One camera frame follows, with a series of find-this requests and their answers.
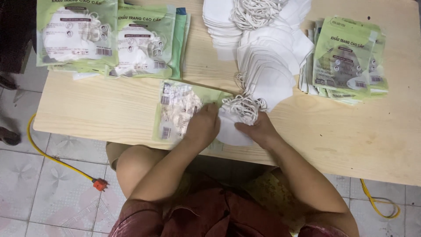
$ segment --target tiled floor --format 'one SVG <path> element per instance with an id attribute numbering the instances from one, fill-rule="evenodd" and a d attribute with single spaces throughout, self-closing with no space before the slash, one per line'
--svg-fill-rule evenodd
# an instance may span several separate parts
<path id="1" fill-rule="evenodd" d="M 22 143 L 0 142 L 0 237 L 106 237 L 125 202 L 115 172 L 107 164 L 105 142 L 32 131 L 39 147 L 88 174 L 110 183 L 99 193 L 84 177 L 37 152 L 27 142 L 25 127 L 37 110 L 47 71 L 34 67 L 34 52 L 24 75 L 16 80 L 20 90 L 0 89 L 0 126 L 21 132 Z M 191 167 L 212 172 L 212 160 L 195 160 Z M 239 170 L 261 170 L 249 163 L 223 160 L 230 179 Z M 357 220 L 362 237 L 421 237 L 421 187 L 366 180 L 373 196 L 394 200 L 401 207 L 397 219 L 380 217 L 364 195 L 359 179 L 326 175 Z M 378 205 L 390 214 L 390 205 Z"/>

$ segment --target wooden table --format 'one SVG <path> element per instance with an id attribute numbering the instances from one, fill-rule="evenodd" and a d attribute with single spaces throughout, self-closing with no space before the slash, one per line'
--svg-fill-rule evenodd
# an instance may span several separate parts
<path id="1" fill-rule="evenodd" d="M 202 20 L 203 0 L 161 0 L 192 13 L 184 79 L 238 92 L 235 62 L 217 60 Z M 302 28 L 339 15 L 379 24 L 387 34 L 384 66 L 387 98 L 356 106 L 294 89 L 270 118 L 278 132 L 321 172 L 421 186 L 421 64 L 418 5 L 412 0 L 313 0 Z M 50 72 L 34 128 L 78 137 L 170 149 L 151 140 L 160 79 L 72 81 Z M 273 164 L 259 146 L 224 146 L 205 154 Z"/>

